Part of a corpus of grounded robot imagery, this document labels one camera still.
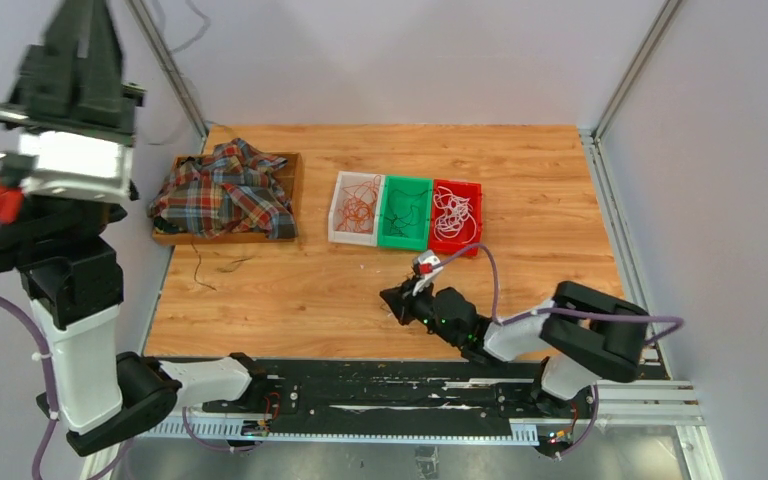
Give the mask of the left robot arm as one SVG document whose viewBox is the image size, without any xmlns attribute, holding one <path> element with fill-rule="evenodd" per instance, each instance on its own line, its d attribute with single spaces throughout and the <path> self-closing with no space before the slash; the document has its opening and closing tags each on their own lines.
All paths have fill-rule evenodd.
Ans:
<svg viewBox="0 0 768 480">
<path fill-rule="evenodd" d="M 104 1 L 63 1 L 30 45 L 0 124 L 0 274 L 29 298 L 8 311 L 38 346 L 37 399 L 87 456 L 149 431 L 174 411 L 212 401 L 258 411 L 266 386 L 241 353 L 175 362 L 119 352 L 124 276 L 106 227 L 139 197 L 132 179 L 136 113 L 145 92 L 123 78 L 124 55 Z"/>
</svg>

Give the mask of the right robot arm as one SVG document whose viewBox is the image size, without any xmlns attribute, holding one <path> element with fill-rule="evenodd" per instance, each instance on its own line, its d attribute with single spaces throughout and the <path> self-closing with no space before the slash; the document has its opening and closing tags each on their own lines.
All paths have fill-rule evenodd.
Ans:
<svg viewBox="0 0 768 480">
<path fill-rule="evenodd" d="M 555 349 L 531 390 L 532 404 L 544 416 L 558 416 L 598 380 L 630 383 L 638 377 L 648 314 L 633 303 L 563 281 L 535 309 L 493 321 L 452 287 L 419 293 L 413 287 L 406 280 L 379 295 L 400 324 L 420 322 L 472 363 L 494 366 Z"/>
</svg>

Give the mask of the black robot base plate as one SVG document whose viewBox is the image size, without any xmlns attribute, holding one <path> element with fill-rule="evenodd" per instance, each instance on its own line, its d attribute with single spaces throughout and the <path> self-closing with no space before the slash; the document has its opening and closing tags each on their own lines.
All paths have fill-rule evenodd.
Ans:
<svg viewBox="0 0 768 480">
<path fill-rule="evenodd" d="M 264 377 L 241 400 L 198 404 L 191 413 L 266 422 L 273 434 L 346 437 L 502 437 L 511 421 L 584 426 L 586 388 L 541 410 L 531 395 L 536 362 L 260 359 Z"/>
</svg>

